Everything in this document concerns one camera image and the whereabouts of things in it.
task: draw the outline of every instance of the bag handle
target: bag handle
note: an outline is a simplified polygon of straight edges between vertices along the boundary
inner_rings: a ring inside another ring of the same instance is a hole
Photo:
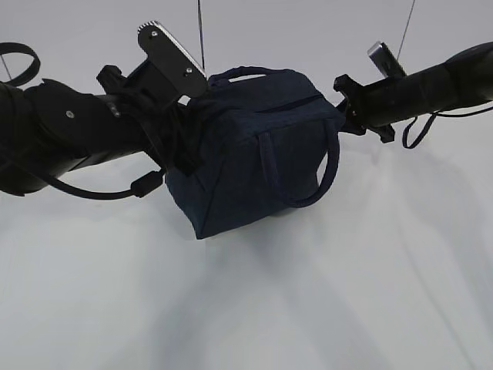
[[[289,195],[280,183],[279,172],[277,170],[276,154],[274,152],[272,138],[270,132],[261,133],[259,135],[260,143],[260,159],[262,161],[263,175],[271,190],[283,201],[288,207],[305,208],[315,204],[320,200],[330,189],[336,177],[337,168],[339,167],[339,139],[337,133],[329,133],[327,127],[324,127],[327,145],[328,158],[327,166],[325,167],[324,177],[320,182],[320,186],[311,196],[305,199],[297,200]]]
[[[209,84],[215,86],[218,81],[222,79],[237,79],[238,77],[253,76],[253,75],[272,75],[274,73],[283,72],[282,69],[268,69],[264,67],[237,67],[220,73],[219,75],[213,75],[209,78]]]
[[[36,77],[39,72],[39,67],[41,66],[41,62],[39,61],[38,56],[30,47],[24,44],[18,44],[16,42],[0,42],[0,56],[5,54],[26,54],[27,56],[31,56],[34,58],[31,65],[19,76],[11,79],[10,81],[4,82],[6,85],[19,87],[25,85],[32,79]]]

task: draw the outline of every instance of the white background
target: white background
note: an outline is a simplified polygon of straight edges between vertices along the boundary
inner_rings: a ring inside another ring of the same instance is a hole
[[[366,50],[381,39],[397,52],[410,8],[204,0],[207,72],[297,69],[336,103],[336,76],[380,78]],[[418,0],[405,69],[491,41],[492,11]],[[200,58],[192,0],[3,1],[0,41],[34,48],[41,76],[100,94],[103,65],[127,74],[143,60],[136,29],[151,19]],[[16,74],[29,59],[6,61]],[[115,203],[2,194],[0,368],[492,369],[492,134],[491,114],[438,119],[414,151],[341,134],[319,204],[205,241],[166,188]],[[64,180],[122,190],[153,167],[137,155]]]

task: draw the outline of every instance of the dark blue fabric bag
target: dark blue fabric bag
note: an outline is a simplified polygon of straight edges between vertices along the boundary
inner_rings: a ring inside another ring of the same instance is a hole
[[[250,79],[231,82],[242,76]],[[203,165],[166,175],[198,239],[251,224],[288,207],[316,203],[339,163],[344,115],[303,74],[239,67],[210,78],[183,125]],[[317,170],[328,152],[320,182]]]

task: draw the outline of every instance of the bag zipper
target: bag zipper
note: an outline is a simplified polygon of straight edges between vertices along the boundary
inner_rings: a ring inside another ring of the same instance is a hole
[[[315,100],[323,99],[323,98],[324,98],[324,94],[317,94],[317,95],[313,95],[313,96],[308,96],[307,98],[300,99],[300,100],[297,100],[295,102],[284,104],[283,106],[278,106],[276,108],[269,108],[269,109],[265,109],[265,110],[259,110],[259,111],[256,111],[255,113],[276,113],[276,112],[284,112],[284,111],[287,111],[287,110],[295,109],[295,108],[297,108],[299,106],[304,106],[305,104],[308,104],[308,103],[311,103],[311,102],[313,102]],[[211,123],[215,119],[218,119],[224,113],[229,112],[230,110],[233,110],[233,109],[238,109],[238,108],[233,107],[233,106],[228,106],[226,108],[223,108],[223,109],[218,110],[217,112],[215,112],[212,115],[210,115],[209,117],[207,117],[203,121],[202,125],[203,126],[206,126],[207,124]]]
[[[287,110],[292,110],[292,109],[297,108],[299,106],[304,106],[305,104],[311,103],[311,102],[313,102],[315,100],[322,99],[322,98],[324,98],[324,95],[323,94],[317,94],[317,95],[313,95],[313,96],[308,96],[307,98],[297,100],[296,102],[291,102],[291,103],[288,103],[288,104],[284,104],[283,106],[278,106],[276,108],[270,108],[270,109],[261,110],[261,111],[256,112],[256,113],[284,112],[284,111],[287,111]]]

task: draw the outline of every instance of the cable connector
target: cable connector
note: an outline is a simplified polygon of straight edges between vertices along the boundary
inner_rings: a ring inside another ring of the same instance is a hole
[[[144,198],[147,194],[163,185],[163,175],[163,171],[152,171],[135,180],[130,186],[133,195],[138,198]]]

